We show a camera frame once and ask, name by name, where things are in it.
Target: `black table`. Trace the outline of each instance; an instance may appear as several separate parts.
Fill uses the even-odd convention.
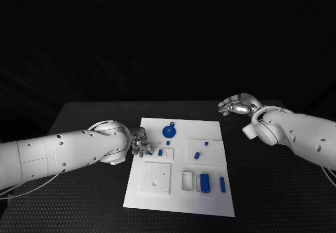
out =
[[[97,163],[64,173],[13,199],[0,232],[336,232],[336,188],[322,168],[283,145],[248,140],[250,117],[216,112],[219,101],[71,102],[49,134],[88,129],[104,120],[127,127],[141,117],[221,122],[235,218],[123,208],[133,155],[117,166]],[[281,106],[276,100],[265,105]],[[30,181],[23,193],[51,177]]]

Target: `black curtain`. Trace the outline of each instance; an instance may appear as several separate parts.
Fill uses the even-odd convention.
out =
[[[333,7],[173,4],[4,2],[3,142],[46,135],[69,101],[221,100],[247,92],[335,117]]]

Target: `blue disc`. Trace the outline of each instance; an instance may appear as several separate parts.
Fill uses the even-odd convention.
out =
[[[166,138],[173,138],[173,137],[175,137],[175,134],[176,134],[175,128],[173,128],[172,126],[166,126],[166,127],[163,128],[163,136],[164,136]]]

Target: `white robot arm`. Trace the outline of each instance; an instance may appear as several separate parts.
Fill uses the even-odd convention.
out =
[[[133,154],[151,152],[146,130],[131,131],[110,120],[88,130],[0,144],[0,190],[38,178],[72,171],[97,161],[117,165]]]
[[[336,122],[264,106],[247,93],[229,97],[218,106],[224,116],[235,112],[252,117],[242,129],[250,139],[258,136],[271,146],[277,143],[288,146],[301,158],[336,170]]]

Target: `table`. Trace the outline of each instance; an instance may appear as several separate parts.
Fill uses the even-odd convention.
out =
[[[0,232],[336,232],[336,188],[319,166],[283,145],[248,140],[250,117],[216,112],[215,101],[69,102],[49,134],[88,129],[104,120],[127,127],[141,117],[219,121],[235,218],[123,208],[133,155],[117,166],[97,163],[64,173],[14,198]],[[283,107],[277,100],[265,105]],[[51,177],[30,181],[23,193]]]

